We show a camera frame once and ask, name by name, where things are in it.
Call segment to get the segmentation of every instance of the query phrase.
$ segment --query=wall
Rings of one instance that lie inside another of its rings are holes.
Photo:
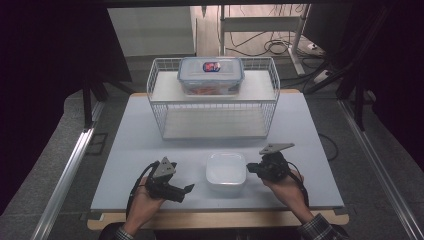
[[[125,57],[195,52],[190,7],[108,11]]]

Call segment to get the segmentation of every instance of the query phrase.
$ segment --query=square bowl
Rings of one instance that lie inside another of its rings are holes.
[[[206,179],[211,189],[240,192],[246,181],[246,160],[240,153],[214,153],[206,163]]]

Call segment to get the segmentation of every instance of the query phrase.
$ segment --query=plastic container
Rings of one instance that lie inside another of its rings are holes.
[[[239,58],[183,58],[178,80],[188,96],[228,96],[239,92],[244,79]]]
[[[246,160],[240,153],[214,153],[206,163],[206,179],[211,189],[239,193],[246,181]]]

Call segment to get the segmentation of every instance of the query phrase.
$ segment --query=table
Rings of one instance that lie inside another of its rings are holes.
[[[305,181],[311,208],[322,212],[330,222],[346,224],[348,216],[338,216],[332,210],[341,208],[344,204],[303,95],[283,93],[279,99],[267,139],[164,141],[160,138],[147,98],[144,94],[132,95],[91,206],[93,211],[106,214],[102,221],[89,220],[89,228],[101,229],[109,222],[125,220],[123,212],[135,179],[149,163],[160,160],[163,156],[178,163],[177,172],[171,179],[171,184],[183,187],[195,183],[196,186],[193,192],[186,195],[183,203],[165,202],[161,208],[162,212],[158,213],[145,226],[146,228],[298,225],[297,219],[276,200],[269,189],[263,187],[255,174],[248,174],[242,193],[235,198],[211,192],[204,177],[205,161],[203,160],[211,152],[237,151],[245,155],[247,162],[258,162],[259,150],[268,141],[288,142],[289,140],[292,140],[296,146],[284,150],[285,157],[297,165],[306,179],[320,179],[320,181]]]

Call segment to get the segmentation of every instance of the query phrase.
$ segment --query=wire rack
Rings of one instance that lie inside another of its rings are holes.
[[[245,79],[234,97],[184,94],[177,74],[181,58],[153,61],[147,95],[163,139],[266,138],[280,93],[269,57],[241,58]]]

